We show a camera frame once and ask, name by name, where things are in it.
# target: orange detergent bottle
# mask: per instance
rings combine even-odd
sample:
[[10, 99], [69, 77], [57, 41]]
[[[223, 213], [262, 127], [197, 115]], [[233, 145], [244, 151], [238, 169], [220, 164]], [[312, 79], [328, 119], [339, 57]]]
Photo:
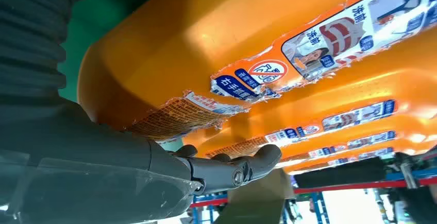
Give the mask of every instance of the orange detergent bottle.
[[[293, 171], [378, 149], [425, 152], [437, 112], [437, 42], [436, 31], [422, 31], [436, 23], [436, 7], [150, 0], [90, 47], [78, 100], [96, 122], [158, 142], [185, 136], [203, 157], [275, 143], [278, 166]], [[376, 142], [348, 147], [366, 139]], [[328, 154], [331, 147], [344, 149]]]

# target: red metal rail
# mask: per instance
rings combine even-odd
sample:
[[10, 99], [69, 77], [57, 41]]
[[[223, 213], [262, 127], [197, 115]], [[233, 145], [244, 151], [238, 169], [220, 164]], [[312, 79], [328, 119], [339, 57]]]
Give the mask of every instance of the red metal rail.
[[[430, 185], [437, 184], [437, 177], [428, 178], [428, 179], [419, 179], [420, 185]], [[327, 187], [318, 187], [318, 188], [298, 188], [294, 190], [296, 194], [305, 194], [311, 192], [326, 192], [326, 191], [338, 191], [341, 189], [367, 189], [367, 188], [400, 188], [407, 187], [407, 183], [405, 180], [398, 181], [380, 181], [380, 182], [372, 182], [372, 183], [361, 183], [361, 184], [345, 184], [345, 185], [336, 185], [336, 186], [327, 186]], [[228, 202], [228, 199], [215, 199], [210, 201], [196, 202], [190, 205], [190, 207], [201, 207], [201, 206], [210, 206], [210, 205], [220, 205]]]

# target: printed label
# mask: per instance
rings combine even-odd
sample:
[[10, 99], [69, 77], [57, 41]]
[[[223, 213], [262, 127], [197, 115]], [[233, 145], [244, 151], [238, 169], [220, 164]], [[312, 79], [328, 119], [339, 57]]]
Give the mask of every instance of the printed label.
[[348, 149], [361, 148], [367, 145], [390, 141], [393, 140], [395, 137], [396, 137], [396, 133], [394, 131], [384, 132], [381, 134], [371, 135], [368, 137], [350, 141], [347, 143], [347, 148]]
[[[320, 15], [312, 22], [315, 25], [307, 24], [298, 34], [278, 38], [262, 53], [226, 66], [212, 77], [211, 91], [253, 103], [266, 94], [263, 86], [277, 93], [302, 87], [435, 25], [436, 2], [347, 1], [346, 8], [338, 6]], [[252, 92], [233, 82], [233, 75]], [[243, 97], [228, 85], [220, 85], [224, 77], [231, 79], [236, 89], [241, 88]]]
[[158, 142], [168, 142], [187, 135], [198, 128], [218, 125], [224, 117], [244, 112], [240, 106], [218, 103], [210, 98], [188, 93], [185, 98], [174, 98], [146, 118], [127, 127]]
[[336, 145], [336, 146], [326, 147], [322, 149], [317, 149], [309, 152], [308, 155], [310, 156], [310, 158], [314, 159], [314, 158], [328, 156], [345, 150], [352, 150], [364, 146], [390, 141], [393, 140], [394, 138], [396, 138], [396, 133], [394, 131], [388, 131], [388, 132], [352, 140], [348, 142], [347, 145]]
[[362, 153], [358, 156], [358, 160], [365, 160], [369, 158], [381, 157], [381, 156], [393, 155], [393, 154], [394, 154], [393, 148], [389, 147], [389, 148], [379, 149], [373, 152]]
[[233, 96], [241, 100], [258, 97], [257, 94], [246, 88], [233, 76], [219, 76], [213, 81], [213, 85], [215, 85], [215, 89], [212, 91], [213, 93], [224, 96]]
[[299, 141], [299, 136], [294, 129], [285, 129], [279, 132], [268, 134], [265, 136], [265, 139], [269, 143], [273, 143], [278, 146], [286, 146], [297, 143]]
[[186, 98], [192, 103], [218, 114], [235, 115], [237, 113], [244, 112], [244, 108], [241, 106], [221, 104], [214, 99], [195, 95], [193, 92], [189, 93]]
[[255, 64], [249, 74], [259, 83], [267, 84], [281, 79], [288, 71], [287, 65], [278, 60], [265, 60]]
[[387, 100], [367, 107], [352, 110], [323, 120], [325, 131], [343, 129], [388, 117], [395, 110], [395, 101]]

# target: red circle sign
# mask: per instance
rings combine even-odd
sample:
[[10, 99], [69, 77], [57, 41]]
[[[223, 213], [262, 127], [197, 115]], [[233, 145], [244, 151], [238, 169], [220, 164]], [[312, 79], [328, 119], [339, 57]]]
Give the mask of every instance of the red circle sign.
[[287, 74], [287, 65], [279, 60], [264, 60], [256, 63], [249, 70], [249, 74], [259, 84], [269, 84], [281, 79]]

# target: white sticker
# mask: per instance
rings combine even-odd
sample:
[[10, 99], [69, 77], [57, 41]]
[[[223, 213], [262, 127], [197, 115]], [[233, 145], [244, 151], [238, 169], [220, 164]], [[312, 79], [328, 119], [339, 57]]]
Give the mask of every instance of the white sticker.
[[203, 107], [208, 111], [223, 115], [235, 115], [245, 111], [241, 106], [218, 103], [214, 99], [195, 95], [193, 92], [189, 93], [186, 98], [192, 103], [195, 103], [196, 105]]
[[285, 129], [265, 136], [265, 139], [279, 147], [287, 146], [299, 141], [299, 136], [294, 129]]

